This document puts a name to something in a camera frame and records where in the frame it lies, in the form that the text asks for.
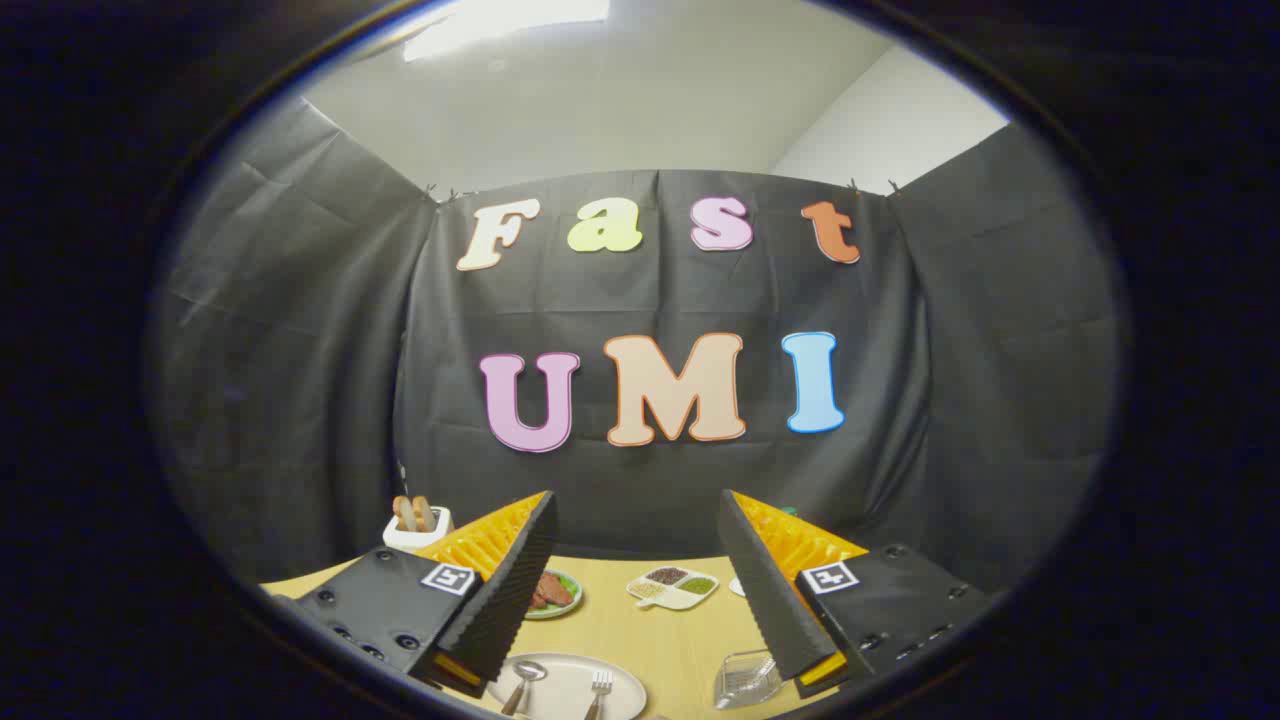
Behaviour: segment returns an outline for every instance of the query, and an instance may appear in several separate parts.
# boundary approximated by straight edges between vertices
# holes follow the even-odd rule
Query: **black curtain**
[[[435,204],[301,100],[212,173],[155,297],[175,497],[252,582],[379,542],[404,293]]]
[[[703,197],[746,205],[753,241],[728,252],[690,240],[690,208]],[[502,260],[460,272],[479,208],[538,199]],[[566,237],[577,210],[602,197],[640,208],[644,238],[627,252],[577,252]],[[854,218],[861,259],[824,256],[800,210],[829,201]],[[479,192],[440,206],[413,273],[396,414],[398,452],[413,492],[467,521],[543,488],[559,493],[558,552],[595,557],[719,555],[719,491],[735,488],[847,532],[916,474],[928,391],[924,302],[883,197],[809,181],[728,172],[596,173]],[[826,331],[837,407],[826,433],[786,427],[795,372],[781,340]],[[746,433],[700,442],[659,432],[641,447],[614,447],[617,370],[605,341],[654,338],[678,373],[704,333],[742,338],[736,380]],[[490,354],[525,359],[521,419],[545,419],[543,352],[573,352],[572,437],[553,452],[511,450],[493,437],[484,375]]]
[[[1098,219],[1007,126],[890,197],[928,306],[927,470],[859,530],[1006,587],[1092,487],[1128,329]]]
[[[577,209],[611,196],[639,204],[640,246],[572,251]],[[750,246],[694,246],[690,206],[707,196],[748,206]],[[502,260],[457,270],[474,211],[529,197],[541,210]],[[822,255],[800,215],[824,200],[852,218],[854,265]],[[552,488],[558,552],[716,555],[717,492],[732,487],[865,544],[915,544],[996,589],[1087,492],[1117,391],[1102,229],[1016,127],[888,199],[636,170],[436,205],[297,102],[236,151],[180,237],[157,304],[160,434],[179,501],[252,580],[367,551],[406,489],[462,524]],[[804,331],[838,341],[846,420],[832,432],[786,428],[796,396],[780,341]],[[678,372],[709,332],[744,340],[746,433],[611,446],[604,342],[652,336]],[[517,406],[539,425],[534,361],[554,351],[581,357],[572,436],[513,451],[489,430],[479,360],[525,359]]]

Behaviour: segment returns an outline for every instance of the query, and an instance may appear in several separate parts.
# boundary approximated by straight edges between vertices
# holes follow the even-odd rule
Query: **yellow food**
[[[471,568],[485,580],[507,556],[545,492],[499,507],[417,551],[419,557]]]
[[[637,585],[631,585],[631,592],[639,594],[640,597],[653,597],[655,594],[662,594],[667,588],[662,585],[655,585],[653,583],[640,583]]]

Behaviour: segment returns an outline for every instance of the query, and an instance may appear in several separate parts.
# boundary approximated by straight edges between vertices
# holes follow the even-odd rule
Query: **green food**
[[[577,584],[575,584],[573,580],[566,578],[564,575],[556,575],[556,578],[559,579],[561,585],[568,591],[568,594],[577,597]]]
[[[694,594],[707,594],[712,592],[712,588],[716,587],[716,583],[710,582],[709,578],[692,578],[685,580],[685,584],[676,587],[685,592],[691,592]]]

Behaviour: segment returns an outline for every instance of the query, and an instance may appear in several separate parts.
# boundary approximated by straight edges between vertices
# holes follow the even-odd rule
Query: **orange letter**
[[[814,202],[800,210],[800,214],[813,220],[813,234],[818,237],[818,250],[837,263],[850,265],[861,256],[856,245],[845,245],[845,233],[840,228],[852,228],[849,215],[841,215],[831,202]]]
[[[694,401],[698,419],[689,427],[694,439],[732,439],[745,433],[733,377],[739,350],[742,338],[733,333],[704,334],[677,378],[652,337],[628,334],[604,343],[604,354],[618,366],[618,424],[608,433],[609,443],[630,447],[653,441],[653,428],[644,423],[646,402],[667,439],[680,437]]]

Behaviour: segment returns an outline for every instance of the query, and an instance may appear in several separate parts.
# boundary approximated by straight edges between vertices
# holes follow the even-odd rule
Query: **wooden table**
[[[301,597],[349,565],[268,583],[273,594]],[[691,610],[635,607],[626,584],[658,565],[678,565],[707,573],[721,582],[710,597]],[[746,600],[728,589],[735,577],[728,557],[672,561],[584,560],[552,556],[548,569],[572,575],[582,584],[581,605],[549,620],[526,620],[516,635],[511,655],[522,652],[568,652],[612,662],[640,679],[649,693],[641,719],[664,715],[671,720],[714,717],[756,720],[772,717],[835,693],[835,689],[800,700],[795,683],[786,683],[760,705],[717,711],[712,707],[712,684],[726,655],[764,648]],[[445,691],[494,714],[502,703]]]

